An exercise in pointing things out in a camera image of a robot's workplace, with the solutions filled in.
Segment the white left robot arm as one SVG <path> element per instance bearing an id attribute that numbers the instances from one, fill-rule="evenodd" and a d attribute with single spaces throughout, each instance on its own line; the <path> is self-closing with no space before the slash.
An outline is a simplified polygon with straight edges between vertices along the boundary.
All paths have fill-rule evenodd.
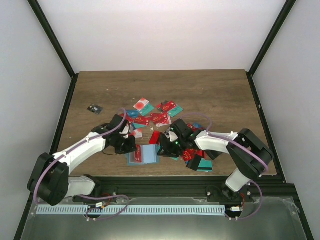
<path id="1" fill-rule="evenodd" d="M 104 123 L 69 148 L 54 154 L 41 154 L 34 166 L 27 189 L 33 194 L 33 201 L 56 206 L 69 197 L 80 196 L 97 202 L 102 196 L 100 182 L 85 174 L 71 177 L 71 173 L 93 155 L 106 148 L 114 148 L 117 155 L 135 152 L 136 139 L 133 128 L 123 116 L 115 114 L 109 123 Z"/>

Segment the blue leather card holder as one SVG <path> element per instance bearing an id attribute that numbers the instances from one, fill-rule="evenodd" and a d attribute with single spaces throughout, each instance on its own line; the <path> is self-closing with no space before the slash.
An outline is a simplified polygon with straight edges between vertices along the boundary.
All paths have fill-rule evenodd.
<path id="1" fill-rule="evenodd" d="M 157 144 L 140 145 L 141 147 L 141 163 L 129 163 L 129 153 L 125 154 L 127 164 L 129 166 L 141 166 L 149 164 L 158 164 L 160 157 L 158 156 L 159 146 Z"/>

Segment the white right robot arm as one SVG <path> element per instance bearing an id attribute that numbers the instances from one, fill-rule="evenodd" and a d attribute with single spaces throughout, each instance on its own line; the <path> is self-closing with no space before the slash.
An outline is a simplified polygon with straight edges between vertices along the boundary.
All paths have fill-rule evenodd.
<path id="1" fill-rule="evenodd" d="M 162 157 L 182 157 L 190 150 L 191 159 L 187 167 L 194 171 L 201 161 L 198 152 L 206 153 L 211 160 L 221 154 L 230 155 L 236 169 L 221 187 L 223 198 L 229 202 L 240 196 L 245 185 L 267 172 L 269 163 L 274 159 L 269 147 L 247 128 L 230 133 L 210 132 L 187 125 L 182 119 L 176 120 L 165 132 L 161 132 L 157 143 L 157 154 Z"/>

